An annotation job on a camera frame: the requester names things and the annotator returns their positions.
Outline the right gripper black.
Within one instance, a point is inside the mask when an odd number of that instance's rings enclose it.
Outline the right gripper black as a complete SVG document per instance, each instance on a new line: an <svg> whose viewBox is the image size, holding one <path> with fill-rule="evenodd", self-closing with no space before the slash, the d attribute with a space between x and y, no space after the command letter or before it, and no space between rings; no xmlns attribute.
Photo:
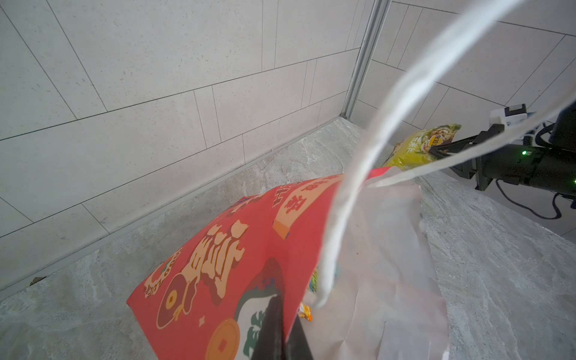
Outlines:
<svg viewBox="0 0 576 360"><path fill-rule="evenodd" d="M492 124L478 135L432 146L429 154L436 159L444 159L481 144L504 130L503 124ZM474 178L476 188L480 191L500 180L511 185L575 195L575 153L572 151L509 144L451 169L462 178Z"/></svg>

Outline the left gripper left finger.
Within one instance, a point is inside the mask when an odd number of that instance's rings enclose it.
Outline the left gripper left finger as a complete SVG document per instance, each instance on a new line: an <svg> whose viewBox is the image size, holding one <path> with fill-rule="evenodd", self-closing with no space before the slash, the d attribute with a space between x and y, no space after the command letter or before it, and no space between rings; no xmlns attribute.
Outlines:
<svg viewBox="0 0 576 360"><path fill-rule="evenodd" d="M262 322L252 360L284 359L283 300L271 298Z"/></svg>

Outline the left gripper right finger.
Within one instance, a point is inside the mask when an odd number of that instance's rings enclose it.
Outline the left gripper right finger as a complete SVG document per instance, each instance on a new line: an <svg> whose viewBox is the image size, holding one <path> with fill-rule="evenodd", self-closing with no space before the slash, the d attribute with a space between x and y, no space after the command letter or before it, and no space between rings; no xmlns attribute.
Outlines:
<svg viewBox="0 0 576 360"><path fill-rule="evenodd" d="M302 328L300 317L295 318L291 332L285 343L286 360L313 360L311 349Z"/></svg>

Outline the yellow snack packet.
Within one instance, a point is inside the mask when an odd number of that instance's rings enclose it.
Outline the yellow snack packet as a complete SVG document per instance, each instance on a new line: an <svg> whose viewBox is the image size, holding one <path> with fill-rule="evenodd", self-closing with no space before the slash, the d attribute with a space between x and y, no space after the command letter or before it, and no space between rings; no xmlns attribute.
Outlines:
<svg viewBox="0 0 576 360"><path fill-rule="evenodd" d="M460 129L460 124L444 124L417 131L396 144L383 166L410 170L432 163L436 158L430 154L431 147L450 143Z"/></svg>

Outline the red paper gift bag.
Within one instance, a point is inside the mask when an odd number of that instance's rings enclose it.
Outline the red paper gift bag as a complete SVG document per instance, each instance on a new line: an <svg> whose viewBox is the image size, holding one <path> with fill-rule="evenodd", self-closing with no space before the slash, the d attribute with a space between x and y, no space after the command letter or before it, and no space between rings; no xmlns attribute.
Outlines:
<svg viewBox="0 0 576 360"><path fill-rule="evenodd" d="M397 126L516 1L476 1L382 101L345 173L246 196L159 265L127 300L159 359L251 359L271 298L285 343L302 302L313 357L447 359L449 324L419 223L414 178L506 145L575 153L575 93L444 159L375 168Z"/></svg>

